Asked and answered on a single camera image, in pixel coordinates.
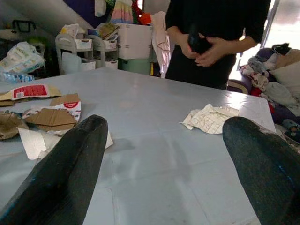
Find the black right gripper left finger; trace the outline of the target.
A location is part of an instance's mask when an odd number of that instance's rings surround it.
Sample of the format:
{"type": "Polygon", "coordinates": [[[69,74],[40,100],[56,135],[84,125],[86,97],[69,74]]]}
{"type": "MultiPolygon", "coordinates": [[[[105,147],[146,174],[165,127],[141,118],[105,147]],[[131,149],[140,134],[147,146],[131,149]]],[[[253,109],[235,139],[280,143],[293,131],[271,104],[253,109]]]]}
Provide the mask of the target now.
{"type": "Polygon", "coordinates": [[[81,225],[98,180],[107,120],[91,115],[37,163],[0,213],[3,225],[81,225]]]}

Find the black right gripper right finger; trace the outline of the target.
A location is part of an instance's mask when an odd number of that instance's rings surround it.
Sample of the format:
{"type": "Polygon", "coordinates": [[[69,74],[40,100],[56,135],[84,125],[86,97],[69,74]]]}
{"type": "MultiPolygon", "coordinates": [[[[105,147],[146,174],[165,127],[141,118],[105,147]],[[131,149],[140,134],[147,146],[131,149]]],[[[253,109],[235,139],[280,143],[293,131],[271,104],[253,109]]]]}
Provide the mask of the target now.
{"type": "Polygon", "coordinates": [[[262,225],[300,223],[300,155],[276,133],[244,117],[223,125],[223,140],[262,225]]]}

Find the person's left hand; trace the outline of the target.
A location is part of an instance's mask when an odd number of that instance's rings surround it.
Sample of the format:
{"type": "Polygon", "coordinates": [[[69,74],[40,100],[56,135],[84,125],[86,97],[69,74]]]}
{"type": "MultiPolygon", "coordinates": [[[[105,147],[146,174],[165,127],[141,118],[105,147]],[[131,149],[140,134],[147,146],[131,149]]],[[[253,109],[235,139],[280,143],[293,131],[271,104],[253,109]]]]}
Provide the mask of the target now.
{"type": "Polygon", "coordinates": [[[236,40],[229,41],[218,37],[207,37],[206,40],[211,44],[211,48],[196,57],[197,66],[208,68],[222,57],[235,53],[236,40]]]}

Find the person's right hand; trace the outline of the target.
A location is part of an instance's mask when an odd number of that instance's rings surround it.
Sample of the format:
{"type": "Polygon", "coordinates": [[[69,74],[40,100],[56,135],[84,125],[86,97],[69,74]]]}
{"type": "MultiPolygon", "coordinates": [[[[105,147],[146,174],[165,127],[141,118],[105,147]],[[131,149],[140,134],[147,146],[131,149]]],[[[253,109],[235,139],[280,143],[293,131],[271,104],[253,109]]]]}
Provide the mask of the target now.
{"type": "Polygon", "coordinates": [[[199,54],[197,52],[193,52],[191,47],[188,44],[188,34],[184,34],[180,41],[180,47],[182,53],[189,59],[195,59],[199,54]]]}

